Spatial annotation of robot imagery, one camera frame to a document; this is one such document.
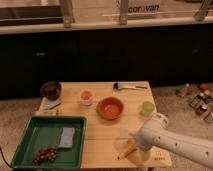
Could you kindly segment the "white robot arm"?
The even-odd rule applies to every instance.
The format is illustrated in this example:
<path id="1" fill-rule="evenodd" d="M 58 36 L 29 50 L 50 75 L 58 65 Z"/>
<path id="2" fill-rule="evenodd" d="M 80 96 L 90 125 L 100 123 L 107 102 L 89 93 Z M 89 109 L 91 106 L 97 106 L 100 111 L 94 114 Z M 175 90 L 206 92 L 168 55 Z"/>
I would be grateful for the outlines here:
<path id="1" fill-rule="evenodd" d="M 168 124 L 167 116 L 154 113 L 132 134 L 136 147 L 148 151 L 156 146 L 213 169 L 213 141 L 168 131 Z"/>

